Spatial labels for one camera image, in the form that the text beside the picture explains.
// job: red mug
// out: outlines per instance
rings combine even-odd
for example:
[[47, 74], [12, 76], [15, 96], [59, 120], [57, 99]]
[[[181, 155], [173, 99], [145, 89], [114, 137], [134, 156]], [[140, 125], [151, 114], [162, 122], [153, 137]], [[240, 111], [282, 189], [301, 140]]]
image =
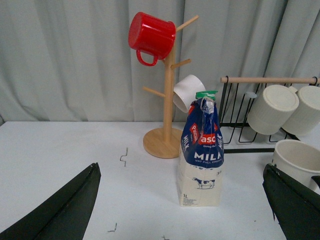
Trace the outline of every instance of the red mug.
[[[174, 46], [176, 26], [172, 21], [164, 21], [144, 12], [138, 12], [130, 25], [128, 43], [136, 51], [139, 62], [146, 66], [156, 65], [165, 59]], [[153, 56], [153, 62], [145, 62], [141, 52]]]

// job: wooden peg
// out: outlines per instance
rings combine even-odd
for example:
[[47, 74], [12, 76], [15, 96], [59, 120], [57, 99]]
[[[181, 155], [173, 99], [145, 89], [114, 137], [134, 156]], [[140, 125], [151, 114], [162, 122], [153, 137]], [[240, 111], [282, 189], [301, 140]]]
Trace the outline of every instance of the wooden peg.
[[175, 68], [181, 67], [183, 65], [189, 64], [189, 63], [191, 63], [191, 59], [190, 58], [186, 59], [184, 61], [178, 62], [176, 64], [171, 65], [171, 69], [175, 69]]
[[155, 94], [155, 95], [157, 95], [159, 97], [162, 97], [162, 98], [166, 97], [166, 95], [164, 95], [162, 92], [158, 92], [158, 91], [153, 90], [153, 89], [151, 89], [149, 87], [144, 86], [142, 89], [147, 91], [147, 92], [149, 92], [149, 93]]
[[184, 29], [186, 26], [192, 24], [192, 23], [193, 23], [195, 20], [197, 20], [198, 18], [199, 18], [198, 15], [194, 16], [194, 17], [191, 18], [190, 20], [188, 20], [188, 21], [186, 21], [185, 23], [183, 23], [183, 24], [181, 24], [180, 26], [178, 26], [175, 31], [176, 31], [176, 32], [181, 31], [181, 30]]

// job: white cup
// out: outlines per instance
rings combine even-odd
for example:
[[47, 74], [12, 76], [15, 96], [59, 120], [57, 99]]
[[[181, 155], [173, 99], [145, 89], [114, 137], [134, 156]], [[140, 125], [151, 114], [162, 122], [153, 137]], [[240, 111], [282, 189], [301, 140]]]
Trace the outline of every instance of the white cup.
[[205, 90], [206, 88], [199, 78], [189, 75], [174, 86], [173, 103], [182, 112], [187, 113], [191, 103], [196, 100], [196, 93]]
[[272, 135], [294, 113], [299, 105], [297, 89], [282, 85], [270, 85], [256, 99], [248, 114], [250, 127], [257, 133]]
[[298, 140], [285, 139], [275, 144], [272, 164], [315, 191], [312, 176], [320, 176], [320, 150]]
[[293, 135], [306, 135], [320, 122], [320, 87], [304, 86], [297, 95], [299, 106], [282, 128]]

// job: blue milk package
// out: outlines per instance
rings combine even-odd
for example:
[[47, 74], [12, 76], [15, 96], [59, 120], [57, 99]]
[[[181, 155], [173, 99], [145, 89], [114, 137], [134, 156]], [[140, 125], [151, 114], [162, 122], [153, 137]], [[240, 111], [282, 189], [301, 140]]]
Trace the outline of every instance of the blue milk package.
[[181, 206], [218, 206], [224, 144], [216, 102], [194, 101], [181, 136], [177, 188]]

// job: round wooden base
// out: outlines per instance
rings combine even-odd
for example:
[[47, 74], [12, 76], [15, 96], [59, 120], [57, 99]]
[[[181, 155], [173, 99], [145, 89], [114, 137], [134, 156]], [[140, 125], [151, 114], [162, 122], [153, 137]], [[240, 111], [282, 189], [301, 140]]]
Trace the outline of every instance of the round wooden base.
[[171, 141], [164, 142], [164, 129], [156, 128], [146, 133], [143, 137], [144, 149], [157, 158], [174, 159], [179, 156], [182, 131], [172, 128]]

